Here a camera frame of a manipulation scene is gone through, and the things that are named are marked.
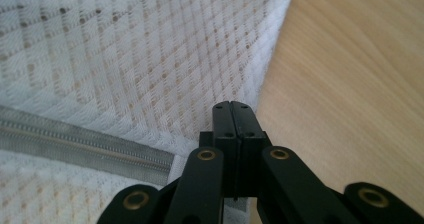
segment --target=metal zipper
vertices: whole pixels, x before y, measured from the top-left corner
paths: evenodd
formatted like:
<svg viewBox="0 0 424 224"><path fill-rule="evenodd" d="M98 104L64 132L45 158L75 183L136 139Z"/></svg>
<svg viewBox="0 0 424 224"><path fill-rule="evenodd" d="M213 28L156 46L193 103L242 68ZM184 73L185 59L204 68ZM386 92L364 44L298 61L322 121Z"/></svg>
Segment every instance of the metal zipper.
<svg viewBox="0 0 424 224"><path fill-rule="evenodd" d="M174 156L121 138L0 106L0 149L166 185Z"/></svg>

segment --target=light wood panel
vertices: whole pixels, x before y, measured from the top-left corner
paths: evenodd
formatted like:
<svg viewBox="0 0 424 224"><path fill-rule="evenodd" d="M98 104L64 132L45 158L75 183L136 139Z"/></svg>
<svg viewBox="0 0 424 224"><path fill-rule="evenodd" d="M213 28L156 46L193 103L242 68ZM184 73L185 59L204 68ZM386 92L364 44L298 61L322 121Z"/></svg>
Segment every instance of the light wood panel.
<svg viewBox="0 0 424 224"><path fill-rule="evenodd" d="M292 0L257 115L329 187L371 182L423 215L424 0Z"/></svg>

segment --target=screw hole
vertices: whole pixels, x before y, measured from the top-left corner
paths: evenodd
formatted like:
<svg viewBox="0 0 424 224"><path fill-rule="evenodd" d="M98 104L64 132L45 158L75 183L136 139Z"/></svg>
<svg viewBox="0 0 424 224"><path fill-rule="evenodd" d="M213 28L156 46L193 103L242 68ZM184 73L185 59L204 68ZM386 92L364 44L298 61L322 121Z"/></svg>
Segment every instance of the screw hole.
<svg viewBox="0 0 424 224"><path fill-rule="evenodd" d="M209 161L214 159L216 156L215 152L210 151L210 150L204 150L199 152L199 154L197 154L197 158L199 158L200 160L203 161Z"/></svg>
<svg viewBox="0 0 424 224"><path fill-rule="evenodd" d="M275 159L284 160L289 158L289 154L283 150L275 149L271 151L271 156Z"/></svg>
<svg viewBox="0 0 424 224"><path fill-rule="evenodd" d="M358 191L359 197L371 206L385 208L389 205L389 200L378 191L369 188L361 188Z"/></svg>
<svg viewBox="0 0 424 224"><path fill-rule="evenodd" d="M128 210L137 210L149 202L149 195L144 191L133 191L124 199L124 207Z"/></svg>

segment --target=white fabric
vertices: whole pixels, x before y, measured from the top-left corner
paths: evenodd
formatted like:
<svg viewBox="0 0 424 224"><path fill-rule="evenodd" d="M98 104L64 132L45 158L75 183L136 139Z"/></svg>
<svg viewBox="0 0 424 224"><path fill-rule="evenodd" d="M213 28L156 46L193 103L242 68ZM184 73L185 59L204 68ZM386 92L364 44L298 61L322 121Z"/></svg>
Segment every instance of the white fabric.
<svg viewBox="0 0 424 224"><path fill-rule="evenodd" d="M112 198L135 184L145 183L0 150L0 223L96 223Z"/></svg>
<svg viewBox="0 0 424 224"><path fill-rule="evenodd" d="M171 172L168 176L168 184L175 181L177 178L183 174L185 163L187 162L187 158L175 155L174 161L171 166Z"/></svg>
<svg viewBox="0 0 424 224"><path fill-rule="evenodd" d="M237 100L256 108L289 2L0 0L0 105L183 160L197 146L199 131L211 130L214 104ZM1 170L24 165L7 160ZM34 175L23 172L15 182L25 181L24 174ZM2 183L8 175L0 173ZM34 198L50 205L50 199ZM44 222L35 213L19 218ZM93 220L49 215L57 223Z"/></svg>

